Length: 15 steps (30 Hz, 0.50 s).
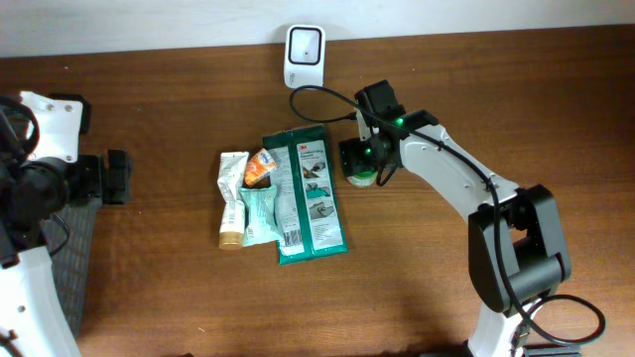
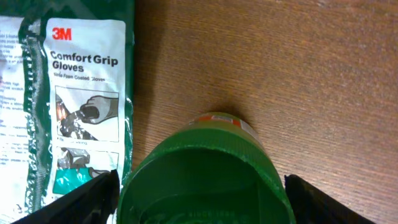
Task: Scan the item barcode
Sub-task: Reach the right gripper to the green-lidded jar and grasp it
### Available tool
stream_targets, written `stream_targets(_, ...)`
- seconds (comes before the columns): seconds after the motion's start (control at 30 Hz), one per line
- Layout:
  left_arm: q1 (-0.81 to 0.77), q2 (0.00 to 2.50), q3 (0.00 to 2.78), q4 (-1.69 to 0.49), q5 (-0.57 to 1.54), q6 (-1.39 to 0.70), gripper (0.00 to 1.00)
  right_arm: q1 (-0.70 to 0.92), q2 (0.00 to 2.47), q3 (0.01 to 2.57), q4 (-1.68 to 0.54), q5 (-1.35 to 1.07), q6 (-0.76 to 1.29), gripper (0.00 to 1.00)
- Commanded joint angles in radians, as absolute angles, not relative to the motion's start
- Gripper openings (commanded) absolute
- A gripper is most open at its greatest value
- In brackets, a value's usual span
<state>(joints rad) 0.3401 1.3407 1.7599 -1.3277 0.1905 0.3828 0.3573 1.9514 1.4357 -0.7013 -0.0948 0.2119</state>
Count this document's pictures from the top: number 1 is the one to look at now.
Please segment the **green lid jar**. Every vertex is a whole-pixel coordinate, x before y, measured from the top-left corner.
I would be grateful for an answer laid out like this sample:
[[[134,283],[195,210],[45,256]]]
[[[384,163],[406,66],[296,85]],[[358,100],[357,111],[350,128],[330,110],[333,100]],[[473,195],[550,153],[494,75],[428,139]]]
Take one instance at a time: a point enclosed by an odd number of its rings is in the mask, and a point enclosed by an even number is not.
[[[369,187],[376,183],[377,172],[364,172],[347,177],[347,181],[356,187]]]

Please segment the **green 3M gloves package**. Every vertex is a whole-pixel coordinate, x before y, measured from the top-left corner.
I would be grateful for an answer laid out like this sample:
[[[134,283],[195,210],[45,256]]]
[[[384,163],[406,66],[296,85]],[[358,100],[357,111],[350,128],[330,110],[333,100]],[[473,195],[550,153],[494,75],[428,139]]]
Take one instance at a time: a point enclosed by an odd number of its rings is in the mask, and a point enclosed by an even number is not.
[[[325,128],[281,131],[265,136],[263,145],[277,164],[270,183],[277,189],[275,219],[283,233],[279,264],[347,253]]]

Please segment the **orange snack packet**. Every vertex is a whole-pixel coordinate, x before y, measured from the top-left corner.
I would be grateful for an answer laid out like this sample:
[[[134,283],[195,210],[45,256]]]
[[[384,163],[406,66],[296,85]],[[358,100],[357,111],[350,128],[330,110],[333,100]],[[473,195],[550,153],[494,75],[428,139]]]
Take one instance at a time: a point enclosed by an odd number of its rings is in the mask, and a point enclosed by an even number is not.
[[[247,162],[244,182],[247,186],[254,186],[276,168],[273,156],[266,149],[261,149]]]

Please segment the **light green wipes packet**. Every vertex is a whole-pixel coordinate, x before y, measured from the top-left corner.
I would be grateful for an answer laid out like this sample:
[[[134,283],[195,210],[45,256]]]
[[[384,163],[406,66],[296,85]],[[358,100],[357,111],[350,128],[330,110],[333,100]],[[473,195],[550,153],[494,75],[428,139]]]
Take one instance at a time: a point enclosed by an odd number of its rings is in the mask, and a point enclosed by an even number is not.
[[[278,242],[283,238],[282,230],[275,219],[275,203],[278,190],[266,188],[240,189],[246,210],[245,247]]]

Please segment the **white cream tube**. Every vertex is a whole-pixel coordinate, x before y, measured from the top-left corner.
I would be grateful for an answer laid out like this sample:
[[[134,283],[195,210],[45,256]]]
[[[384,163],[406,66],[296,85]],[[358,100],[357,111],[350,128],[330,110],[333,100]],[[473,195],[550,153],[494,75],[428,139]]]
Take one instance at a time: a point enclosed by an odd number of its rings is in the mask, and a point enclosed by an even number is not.
[[[240,194],[243,186],[248,152],[229,152],[220,155],[217,185],[224,200],[219,227],[219,248],[238,250],[243,247],[245,205]]]

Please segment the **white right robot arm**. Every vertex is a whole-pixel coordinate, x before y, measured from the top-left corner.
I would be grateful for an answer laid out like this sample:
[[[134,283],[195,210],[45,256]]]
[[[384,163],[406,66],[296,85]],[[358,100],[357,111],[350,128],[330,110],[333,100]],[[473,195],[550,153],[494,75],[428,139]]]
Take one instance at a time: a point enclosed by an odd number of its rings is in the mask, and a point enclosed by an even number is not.
[[[468,270],[482,306],[464,356],[577,356],[549,337],[530,346],[535,314],[557,299],[572,263],[553,195],[523,188],[487,168],[426,110],[409,112],[388,81],[354,96],[359,136],[340,143],[343,172],[375,172],[384,185],[398,169],[428,183],[467,224]]]

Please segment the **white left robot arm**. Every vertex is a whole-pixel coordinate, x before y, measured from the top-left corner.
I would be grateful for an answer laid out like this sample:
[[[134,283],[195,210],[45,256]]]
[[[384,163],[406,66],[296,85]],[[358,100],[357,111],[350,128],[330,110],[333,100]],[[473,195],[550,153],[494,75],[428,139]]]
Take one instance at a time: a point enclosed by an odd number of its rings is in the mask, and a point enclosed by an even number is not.
[[[77,356],[97,211],[130,199],[123,150],[78,150],[91,106],[78,94],[1,99],[1,353]]]

